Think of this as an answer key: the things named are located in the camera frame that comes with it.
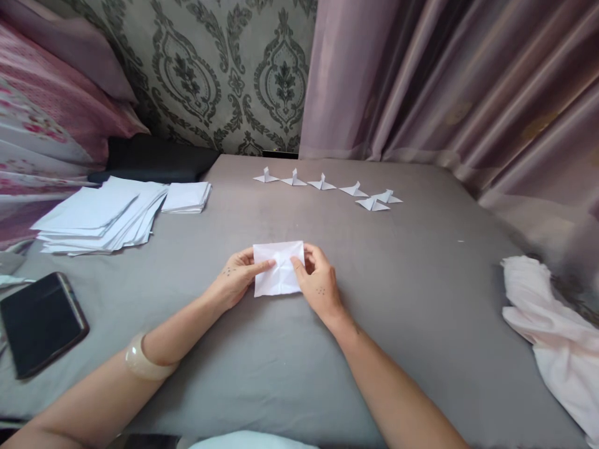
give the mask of bed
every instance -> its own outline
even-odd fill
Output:
[[[370,212],[339,190],[252,178],[297,167],[304,181],[393,189]],[[67,275],[91,331],[28,382],[0,359],[0,416],[28,419],[133,335],[211,283],[231,253],[305,240],[335,265],[354,318],[414,377],[472,445],[586,448],[540,378],[530,345],[502,319],[502,258],[521,254],[449,173],[425,165],[222,155],[199,215],[159,215],[149,243],[110,256],[40,254],[18,276]],[[270,432],[328,446],[384,447],[335,341],[300,294],[246,298],[208,331],[128,428],[206,438]]]

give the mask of person's right hand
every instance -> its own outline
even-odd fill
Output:
[[[328,326],[347,314],[339,298],[335,269],[322,249],[309,243],[304,243],[304,259],[306,267],[298,258],[291,258],[299,288],[312,310]]]

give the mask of forearm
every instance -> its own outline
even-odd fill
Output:
[[[143,341],[148,360],[170,365],[181,360],[220,317],[211,298],[201,297],[149,332]],[[30,432],[63,435],[85,447],[102,448],[135,417],[163,384],[140,379],[125,364],[125,350],[68,390],[9,441],[28,447]]]
[[[468,447],[415,381],[349,316],[327,325],[389,448]]]

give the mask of white bangle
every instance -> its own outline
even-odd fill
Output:
[[[143,334],[139,334],[131,340],[129,348],[127,348],[127,354],[125,355],[125,363],[133,374],[141,379],[146,380],[163,380],[173,374],[179,362],[169,366],[160,366],[153,364],[145,356],[142,351],[142,340],[144,339]]]

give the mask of small dot tattoo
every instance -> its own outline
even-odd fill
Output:
[[[225,270],[223,271],[223,274],[226,274],[227,276],[231,276],[231,272],[235,271],[237,268],[233,268],[231,269],[231,267],[225,267]]]

